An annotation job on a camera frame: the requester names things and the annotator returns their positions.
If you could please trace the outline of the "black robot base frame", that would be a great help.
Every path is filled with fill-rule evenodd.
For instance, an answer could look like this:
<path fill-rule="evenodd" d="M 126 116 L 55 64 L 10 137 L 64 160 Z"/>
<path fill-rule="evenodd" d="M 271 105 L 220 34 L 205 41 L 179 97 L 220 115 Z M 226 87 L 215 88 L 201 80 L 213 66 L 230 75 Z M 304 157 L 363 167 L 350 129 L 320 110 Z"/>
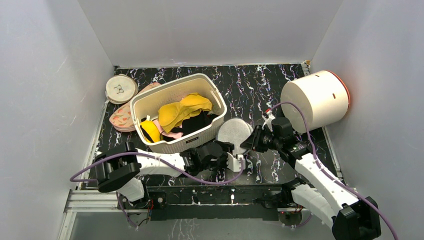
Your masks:
<path fill-rule="evenodd" d="M 152 221 L 178 219 L 261 219 L 296 225 L 304 208 L 289 202 L 282 185 L 149 186 L 144 198 L 120 196 L 120 209 L 146 213 Z"/>

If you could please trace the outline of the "white mesh bag blue zipper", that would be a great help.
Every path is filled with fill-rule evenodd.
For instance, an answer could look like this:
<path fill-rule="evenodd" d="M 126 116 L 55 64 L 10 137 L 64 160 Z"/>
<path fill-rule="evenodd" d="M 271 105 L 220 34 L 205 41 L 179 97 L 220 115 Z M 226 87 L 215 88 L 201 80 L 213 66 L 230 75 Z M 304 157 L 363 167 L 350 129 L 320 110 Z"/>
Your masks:
<path fill-rule="evenodd" d="M 253 133 L 253 128 L 250 124 L 241 118 L 231 118 L 225 121 L 219 128 L 216 134 L 216 140 L 227 142 L 234 145 L 232 154 L 246 155 L 250 150 L 241 147 L 241 144 Z"/>

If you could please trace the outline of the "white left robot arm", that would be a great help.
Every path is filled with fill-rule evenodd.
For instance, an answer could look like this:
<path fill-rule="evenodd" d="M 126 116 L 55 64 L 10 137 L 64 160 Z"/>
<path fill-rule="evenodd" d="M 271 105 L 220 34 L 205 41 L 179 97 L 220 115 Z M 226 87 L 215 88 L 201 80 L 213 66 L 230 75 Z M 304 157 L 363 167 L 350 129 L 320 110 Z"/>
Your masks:
<path fill-rule="evenodd" d="M 233 149 L 228 142 L 210 142 L 180 153 L 156 153 L 125 142 L 94 159 L 97 189 L 101 193 L 116 191 L 135 207 L 144 208 L 150 198 L 138 176 L 194 177 L 205 170 L 224 168 L 240 172 L 243 163 L 232 154 Z"/>

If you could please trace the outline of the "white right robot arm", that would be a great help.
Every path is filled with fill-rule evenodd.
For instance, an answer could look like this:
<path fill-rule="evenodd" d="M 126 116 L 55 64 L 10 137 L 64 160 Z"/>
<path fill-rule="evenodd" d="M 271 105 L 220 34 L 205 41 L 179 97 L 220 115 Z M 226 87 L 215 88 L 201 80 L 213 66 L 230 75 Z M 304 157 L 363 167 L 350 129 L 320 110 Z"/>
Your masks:
<path fill-rule="evenodd" d="M 291 123 L 277 117 L 268 126 L 255 126 L 242 148 L 264 153 L 275 150 L 280 158 L 307 180 L 296 178 L 282 185 L 281 199 L 288 207 L 307 208 L 326 224 L 336 240 L 374 240 L 381 236 L 381 223 L 371 198 L 360 199 L 347 190 L 324 164 L 313 148 L 297 140 Z"/>

